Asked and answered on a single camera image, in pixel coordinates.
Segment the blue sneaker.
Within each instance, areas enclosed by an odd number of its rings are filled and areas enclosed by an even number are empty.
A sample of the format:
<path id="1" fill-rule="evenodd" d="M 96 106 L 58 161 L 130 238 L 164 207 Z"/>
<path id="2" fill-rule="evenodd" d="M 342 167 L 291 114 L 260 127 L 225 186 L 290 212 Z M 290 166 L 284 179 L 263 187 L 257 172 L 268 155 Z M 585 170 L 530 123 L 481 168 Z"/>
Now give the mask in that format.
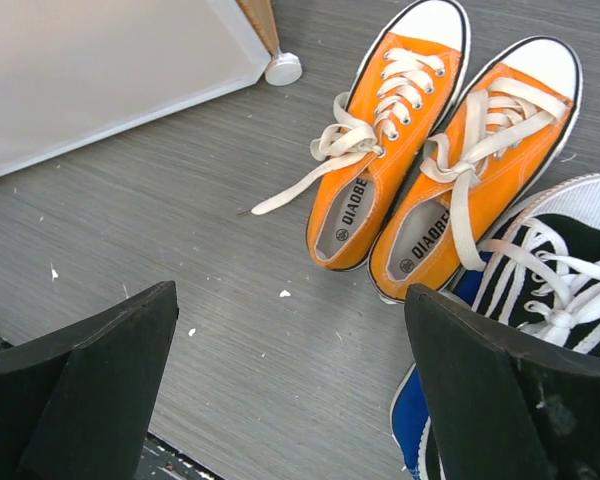
<path id="1" fill-rule="evenodd" d="M 444 479 L 418 369 L 413 363 L 390 407 L 390 427 L 412 479 Z"/>

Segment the orange sneaker one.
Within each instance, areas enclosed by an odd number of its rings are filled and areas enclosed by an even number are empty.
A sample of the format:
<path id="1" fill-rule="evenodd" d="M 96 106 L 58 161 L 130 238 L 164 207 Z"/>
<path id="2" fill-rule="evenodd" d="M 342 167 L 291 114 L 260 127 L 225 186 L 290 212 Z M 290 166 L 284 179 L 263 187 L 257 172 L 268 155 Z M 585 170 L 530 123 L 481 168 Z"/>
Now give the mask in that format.
<path id="1" fill-rule="evenodd" d="M 415 181 L 373 244 L 368 271 L 383 301 L 484 269 L 479 242 L 564 148 L 582 77 L 575 50 L 549 36 L 510 45 L 476 74 L 446 128 L 426 140 Z"/>
<path id="2" fill-rule="evenodd" d="M 318 165 L 251 209 L 270 213 L 319 185 L 306 226 L 312 260 L 334 271 L 362 265 L 424 142 L 459 97 L 471 48 L 457 1 L 415 1 L 376 36 L 334 121 L 310 144 Z"/>

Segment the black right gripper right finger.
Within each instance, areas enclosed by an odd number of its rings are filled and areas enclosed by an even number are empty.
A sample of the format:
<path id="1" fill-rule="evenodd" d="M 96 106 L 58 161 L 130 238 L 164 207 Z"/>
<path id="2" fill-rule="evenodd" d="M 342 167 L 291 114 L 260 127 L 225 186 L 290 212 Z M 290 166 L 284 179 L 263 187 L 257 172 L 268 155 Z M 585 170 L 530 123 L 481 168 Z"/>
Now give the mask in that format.
<path id="1" fill-rule="evenodd" d="M 425 479 L 600 479 L 600 359 L 423 285 L 404 305 L 430 417 Z"/>

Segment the black white sneaker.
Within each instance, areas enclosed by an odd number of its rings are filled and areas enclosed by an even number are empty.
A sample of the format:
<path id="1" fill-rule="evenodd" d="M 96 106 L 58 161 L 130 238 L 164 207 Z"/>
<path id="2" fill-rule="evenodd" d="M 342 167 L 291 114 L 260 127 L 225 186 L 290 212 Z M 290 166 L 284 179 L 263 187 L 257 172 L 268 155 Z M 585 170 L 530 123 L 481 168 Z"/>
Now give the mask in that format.
<path id="1" fill-rule="evenodd" d="M 600 173 L 525 200 L 481 249 L 474 312 L 600 358 Z"/>

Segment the wooden shoe cabinet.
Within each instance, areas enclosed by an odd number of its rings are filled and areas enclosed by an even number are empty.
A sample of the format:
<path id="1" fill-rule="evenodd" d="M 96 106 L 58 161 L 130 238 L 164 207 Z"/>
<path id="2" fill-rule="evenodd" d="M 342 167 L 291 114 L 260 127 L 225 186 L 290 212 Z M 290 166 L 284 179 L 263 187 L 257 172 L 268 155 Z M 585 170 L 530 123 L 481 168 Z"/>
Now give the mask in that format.
<path id="1" fill-rule="evenodd" d="M 0 1 L 0 177 L 301 73 L 268 1 Z"/>

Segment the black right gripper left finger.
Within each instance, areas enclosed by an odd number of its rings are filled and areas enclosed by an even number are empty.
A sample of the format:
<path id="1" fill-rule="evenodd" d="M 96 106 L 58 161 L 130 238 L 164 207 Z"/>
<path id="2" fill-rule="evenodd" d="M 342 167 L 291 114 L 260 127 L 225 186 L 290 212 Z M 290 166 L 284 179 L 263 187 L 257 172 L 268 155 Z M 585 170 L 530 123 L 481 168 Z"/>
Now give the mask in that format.
<path id="1" fill-rule="evenodd" d="M 132 479 L 178 319 L 160 282 L 27 343 L 0 339 L 0 479 Z"/>

